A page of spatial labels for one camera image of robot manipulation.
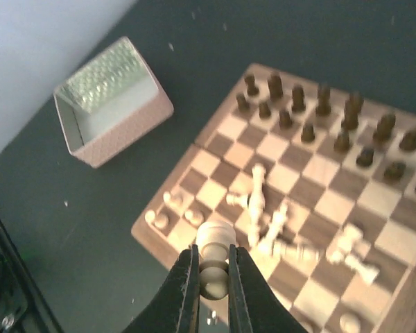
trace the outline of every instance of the white chess piece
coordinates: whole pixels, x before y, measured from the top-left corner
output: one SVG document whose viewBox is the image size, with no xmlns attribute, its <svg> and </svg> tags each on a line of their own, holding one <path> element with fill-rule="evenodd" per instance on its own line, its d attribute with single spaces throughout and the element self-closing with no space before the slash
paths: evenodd
<svg viewBox="0 0 416 333">
<path fill-rule="evenodd" d="M 198 210 L 187 210 L 184 213 L 185 219 L 189 221 L 192 225 L 198 227 L 201 225 L 204 221 L 204 217 L 202 212 L 199 212 Z"/>
<path fill-rule="evenodd" d="M 354 314 L 343 314 L 339 320 L 340 329 L 343 333 L 360 333 L 361 321 Z"/>
<path fill-rule="evenodd" d="M 149 225 L 155 226 L 157 229 L 163 230 L 168 226 L 169 220 L 165 214 L 156 214 L 153 210 L 145 213 L 145 221 Z"/>
</svg>

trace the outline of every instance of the chessboard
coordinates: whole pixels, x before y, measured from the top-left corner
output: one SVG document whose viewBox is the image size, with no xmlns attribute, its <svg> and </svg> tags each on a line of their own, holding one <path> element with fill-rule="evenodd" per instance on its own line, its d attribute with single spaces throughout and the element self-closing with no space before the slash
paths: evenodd
<svg viewBox="0 0 416 333">
<path fill-rule="evenodd" d="M 274 74 L 283 86 L 278 99 L 270 96 L 268 84 Z M 254 76 L 259 91 L 252 96 L 244 80 L 248 76 Z M 299 86 L 305 108 L 294 112 L 292 93 L 295 88 L 299 94 Z M 197 227 L 185 218 L 187 210 L 202 213 L 205 221 L 228 221 L 236 230 L 238 245 L 250 251 L 280 303 L 298 321 L 310 323 L 315 333 L 341 332 L 340 318 L 346 313 L 359 318 L 362 333 L 414 332 L 416 147 L 403 151 L 399 146 L 416 128 L 416 115 L 334 88 L 328 96 L 331 111 L 318 115 L 318 94 L 323 87 L 251 65 L 136 220 L 132 235 L 170 269 L 180 251 L 195 241 Z M 350 145 L 336 150 L 336 138 L 348 122 L 346 104 L 351 96 L 363 103 L 356 128 L 345 131 Z M 262 112 L 262 104 L 269 113 Z M 387 114 L 395 115 L 389 138 L 381 144 L 374 142 L 376 127 Z M 304 139 L 311 137 L 307 127 L 313 128 L 313 139 Z M 356 160 L 364 151 L 372 152 L 371 160 L 361 167 Z M 312 262 L 275 259 L 248 246 L 250 218 L 225 198 L 229 192 L 252 191 L 256 163 L 267 170 L 262 225 L 269 224 L 282 202 L 288 203 L 288 220 L 280 237 L 286 242 L 308 241 L 323 249 L 347 223 L 357 226 L 363 231 L 363 241 L 355 251 L 380 270 L 374 283 L 364 283 L 358 273 L 343 264 L 330 264 L 325 256 Z M 166 191 L 179 194 L 181 205 L 166 205 Z M 151 210 L 167 216 L 164 228 L 146 222 L 145 214 Z M 204 301 L 227 323 L 227 298 Z"/>
</svg>

